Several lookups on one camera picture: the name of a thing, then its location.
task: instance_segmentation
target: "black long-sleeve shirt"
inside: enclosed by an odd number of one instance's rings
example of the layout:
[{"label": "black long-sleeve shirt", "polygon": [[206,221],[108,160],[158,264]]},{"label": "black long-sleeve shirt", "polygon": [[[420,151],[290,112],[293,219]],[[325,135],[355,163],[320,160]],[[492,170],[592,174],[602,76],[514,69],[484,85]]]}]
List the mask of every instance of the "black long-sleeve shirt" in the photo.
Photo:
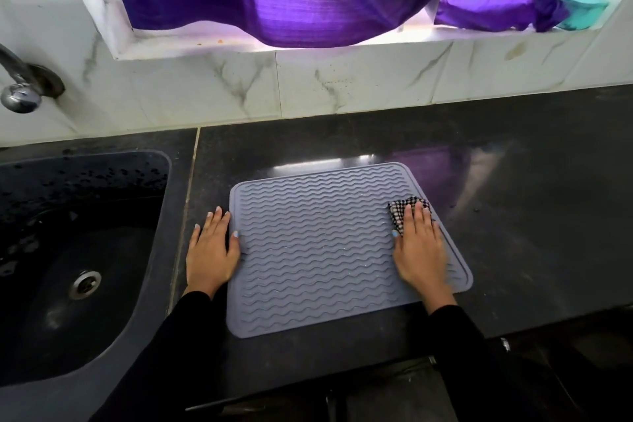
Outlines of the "black long-sleeve shirt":
[{"label": "black long-sleeve shirt", "polygon": [[[211,363],[213,332],[207,322],[211,311],[205,293],[190,292],[181,298],[91,421],[183,417],[186,401],[196,389],[192,385]],[[432,354],[460,422],[541,419],[462,308],[441,307],[429,323]]]}]

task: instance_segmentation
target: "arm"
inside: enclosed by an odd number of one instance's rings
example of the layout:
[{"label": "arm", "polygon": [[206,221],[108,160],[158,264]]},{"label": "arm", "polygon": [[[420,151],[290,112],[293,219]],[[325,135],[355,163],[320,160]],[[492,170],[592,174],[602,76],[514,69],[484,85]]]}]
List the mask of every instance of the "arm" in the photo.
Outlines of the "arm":
[{"label": "arm", "polygon": [[405,208],[404,236],[394,231],[394,261],[429,314],[431,350],[460,422],[542,419],[501,369],[484,336],[446,284],[446,250],[439,226],[418,202]]},{"label": "arm", "polygon": [[204,227],[196,224],[187,252],[187,289],[91,421],[179,420],[210,363],[210,327],[215,292],[230,279],[239,260],[237,233],[226,250],[230,214],[218,207]]}]

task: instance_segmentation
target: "sink drain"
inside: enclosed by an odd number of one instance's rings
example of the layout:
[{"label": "sink drain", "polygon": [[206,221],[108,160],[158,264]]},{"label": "sink drain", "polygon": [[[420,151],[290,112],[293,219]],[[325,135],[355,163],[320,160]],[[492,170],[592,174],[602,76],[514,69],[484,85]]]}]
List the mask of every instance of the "sink drain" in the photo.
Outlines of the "sink drain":
[{"label": "sink drain", "polygon": [[96,271],[84,272],[70,286],[68,296],[73,300],[89,297],[101,283],[101,274]]}]

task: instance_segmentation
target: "dish drying mat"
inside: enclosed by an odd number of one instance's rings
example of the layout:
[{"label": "dish drying mat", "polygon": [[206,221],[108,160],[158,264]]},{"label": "dish drying mat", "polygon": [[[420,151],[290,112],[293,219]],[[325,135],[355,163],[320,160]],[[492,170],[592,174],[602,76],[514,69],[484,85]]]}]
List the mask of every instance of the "dish drying mat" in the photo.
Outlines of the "dish drying mat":
[{"label": "dish drying mat", "polygon": [[[392,260],[387,209],[412,195],[426,199],[399,162],[234,186],[229,210],[242,257],[228,283],[228,329],[254,337],[418,301]],[[439,224],[447,282],[468,290],[470,269]]]}]

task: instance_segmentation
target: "kitchen sink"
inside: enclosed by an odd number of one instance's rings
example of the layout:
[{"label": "kitchen sink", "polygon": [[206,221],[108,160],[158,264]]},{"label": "kitchen sink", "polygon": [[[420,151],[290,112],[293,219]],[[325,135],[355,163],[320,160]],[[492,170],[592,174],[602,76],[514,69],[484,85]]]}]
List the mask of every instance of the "kitchen sink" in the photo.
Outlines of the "kitchen sink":
[{"label": "kitchen sink", "polygon": [[120,336],[169,172],[149,150],[0,164],[0,386],[68,374]]}]

